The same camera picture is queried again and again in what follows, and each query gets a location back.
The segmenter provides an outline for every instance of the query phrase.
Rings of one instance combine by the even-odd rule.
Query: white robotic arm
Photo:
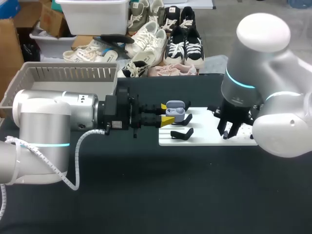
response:
[[[289,50],[290,38],[288,25],[276,16],[245,17],[237,27],[221,86],[225,104],[220,111],[225,114],[220,122],[263,104],[253,137],[261,148],[281,157],[312,151],[312,66]],[[223,126],[218,129],[222,134]]]

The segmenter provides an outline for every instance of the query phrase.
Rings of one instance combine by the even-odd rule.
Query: black tabletop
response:
[[[220,104],[222,75],[119,80],[142,102]],[[19,136],[6,119],[4,137]],[[74,180],[71,133],[69,178]],[[7,186],[0,234],[311,234],[312,156],[253,147],[161,147],[158,129],[91,135],[80,148],[80,189],[63,182]]]

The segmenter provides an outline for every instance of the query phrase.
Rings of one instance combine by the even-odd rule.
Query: cardboard box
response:
[[[40,2],[20,2],[20,11],[13,19],[0,20],[0,100],[12,78],[24,64],[20,44],[28,43],[29,33],[41,15]]]
[[[40,28],[50,35],[60,38],[68,30],[64,14],[51,9],[51,2],[42,5]]]
[[[72,50],[75,50],[78,46],[89,44],[94,36],[77,36],[76,40],[72,44]]]
[[[20,49],[20,42],[12,19],[0,20],[0,31],[5,37],[0,37],[0,99],[15,76],[24,64]]]

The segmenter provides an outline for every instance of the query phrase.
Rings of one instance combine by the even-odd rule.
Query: storage box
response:
[[[56,0],[73,35],[127,32],[129,0]]]
[[[0,3],[0,19],[13,18],[20,11],[18,0],[7,0]]]
[[[105,100],[115,94],[118,69],[113,62],[26,62],[10,82],[0,109],[12,117],[15,95],[22,89],[90,93]]]
[[[67,29],[64,14],[51,9],[51,2],[42,5],[40,27],[50,35],[59,38]]]
[[[34,30],[29,37],[34,39],[41,50],[41,54],[48,58],[63,58],[65,51],[71,50],[76,37],[53,38],[38,36],[39,31]]]

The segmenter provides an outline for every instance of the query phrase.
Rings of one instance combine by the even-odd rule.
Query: white sneaker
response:
[[[152,50],[155,52],[156,59],[152,66],[158,65],[162,61],[166,49],[167,35],[166,31],[160,29],[155,35],[150,35],[150,43],[147,44],[144,51]]]
[[[142,51],[134,56],[124,68],[118,71],[117,77],[140,77],[152,66],[155,59],[154,51]]]
[[[143,51],[150,42],[150,34],[155,34],[158,31],[158,23],[151,21],[143,25],[136,34],[131,38],[135,40],[133,44],[126,44],[125,50],[128,51],[128,56],[133,58],[137,53]]]
[[[101,53],[94,50],[82,50],[78,48],[74,51],[65,51],[63,58],[65,62],[104,62]]]
[[[94,50],[94,51],[99,51],[99,52],[103,52],[105,49],[107,49],[107,46],[97,40],[92,40],[90,41],[89,44],[87,45],[82,45],[82,46],[78,46],[77,48],[80,48],[82,50]]]

